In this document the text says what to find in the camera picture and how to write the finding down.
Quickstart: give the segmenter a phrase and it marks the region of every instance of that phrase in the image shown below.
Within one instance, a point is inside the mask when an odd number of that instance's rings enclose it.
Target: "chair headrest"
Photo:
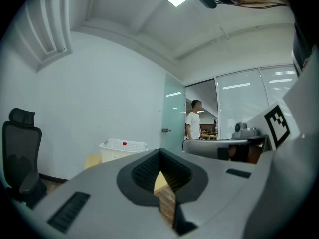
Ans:
[[[23,127],[34,127],[34,115],[35,113],[33,112],[14,108],[9,114],[9,120],[15,125]]]

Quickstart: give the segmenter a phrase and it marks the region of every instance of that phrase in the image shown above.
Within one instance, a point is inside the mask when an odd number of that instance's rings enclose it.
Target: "black rubber pad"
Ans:
[[[240,170],[236,170],[236,169],[228,169],[226,171],[226,173],[230,173],[232,175],[236,175],[236,176],[243,177],[246,179],[248,179],[251,175],[251,173],[249,173],[249,172],[244,172],[244,171],[240,171]]]

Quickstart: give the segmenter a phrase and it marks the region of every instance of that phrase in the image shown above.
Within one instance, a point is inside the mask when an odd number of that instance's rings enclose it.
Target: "white t-shirt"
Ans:
[[[198,140],[200,137],[200,119],[199,114],[190,112],[186,118],[186,124],[190,125],[190,135],[193,140]]]

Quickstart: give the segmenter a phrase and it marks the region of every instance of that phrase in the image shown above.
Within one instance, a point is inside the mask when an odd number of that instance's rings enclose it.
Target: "black office chair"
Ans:
[[[35,113],[14,108],[2,128],[3,169],[8,195],[33,208],[46,195],[37,172],[42,132],[34,127]]]

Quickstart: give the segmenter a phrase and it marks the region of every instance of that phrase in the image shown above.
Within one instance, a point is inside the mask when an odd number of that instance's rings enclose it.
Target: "man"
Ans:
[[[193,107],[193,111],[191,111],[186,118],[186,138],[189,140],[199,140],[200,119],[197,112],[202,111],[201,101],[193,100],[193,102],[191,102],[191,106]]]

